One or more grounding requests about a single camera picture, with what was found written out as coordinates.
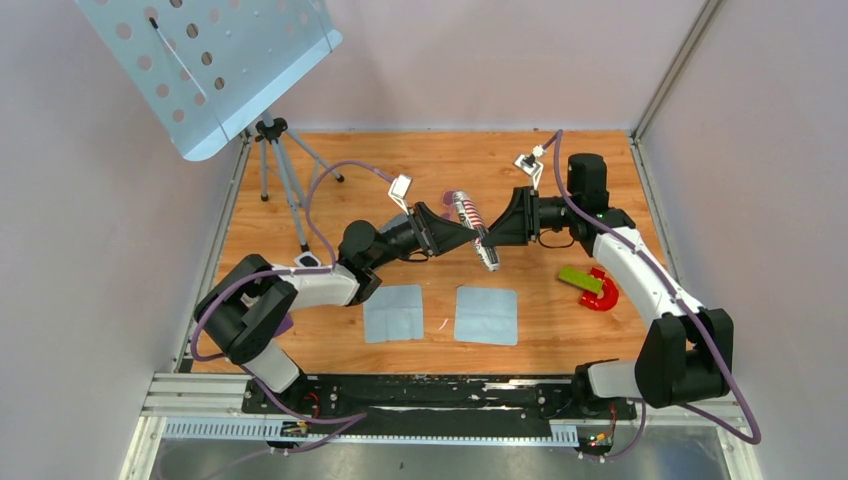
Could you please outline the flag print glasses case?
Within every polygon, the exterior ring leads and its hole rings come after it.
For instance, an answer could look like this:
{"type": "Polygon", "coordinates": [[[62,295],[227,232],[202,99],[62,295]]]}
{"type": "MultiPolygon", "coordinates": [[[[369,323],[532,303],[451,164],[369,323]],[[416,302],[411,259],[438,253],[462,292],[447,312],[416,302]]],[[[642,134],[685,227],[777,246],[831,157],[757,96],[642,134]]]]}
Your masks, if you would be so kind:
{"type": "Polygon", "coordinates": [[[500,259],[495,247],[486,247],[482,241],[488,234],[488,228],[471,197],[462,190],[452,193],[452,202],[461,223],[476,234],[471,242],[479,260],[489,272],[495,272],[500,267],[500,259]]]}

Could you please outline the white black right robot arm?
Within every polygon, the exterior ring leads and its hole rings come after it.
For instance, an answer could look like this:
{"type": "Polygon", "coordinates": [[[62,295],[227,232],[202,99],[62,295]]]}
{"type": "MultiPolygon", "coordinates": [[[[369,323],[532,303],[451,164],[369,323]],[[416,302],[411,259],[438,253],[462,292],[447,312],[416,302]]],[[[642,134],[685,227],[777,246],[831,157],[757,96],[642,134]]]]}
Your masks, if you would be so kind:
{"type": "Polygon", "coordinates": [[[579,366],[571,403],[596,417],[611,398],[640,398],[654,408],[725,396],[723,371],[732,366],[733,322],[708,309],[657,264],[633,220],[609,205],[607,168],[597,154],[568,159],[567,193],[542,197],[516,187],[504,213],[483,239],[487,247],[526,245],[546,229],[566,229],[617,283],[647,326],[634,361],[605,360],[579,366]]]}

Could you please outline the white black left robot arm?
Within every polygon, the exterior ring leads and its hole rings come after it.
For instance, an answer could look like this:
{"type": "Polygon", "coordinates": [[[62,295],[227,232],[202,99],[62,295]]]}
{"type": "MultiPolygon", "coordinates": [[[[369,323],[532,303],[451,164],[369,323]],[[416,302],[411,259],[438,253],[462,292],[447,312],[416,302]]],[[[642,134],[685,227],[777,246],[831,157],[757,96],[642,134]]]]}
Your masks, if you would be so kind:
{"type": "Polygon", "coordinates": [[[365,220],[344,230],[331,266],[275,267],[258,254],[246,256],[195,307],[196,331],[206,333],[232,364],[268,388],[283,413],[306,400],[300,367],[274,337],[293,311],[365,302],[381,285],[378,268],[415,253],[439,256],[478,239],[476,230],[416,203],[403,222],[385,231],[365,220]]]}

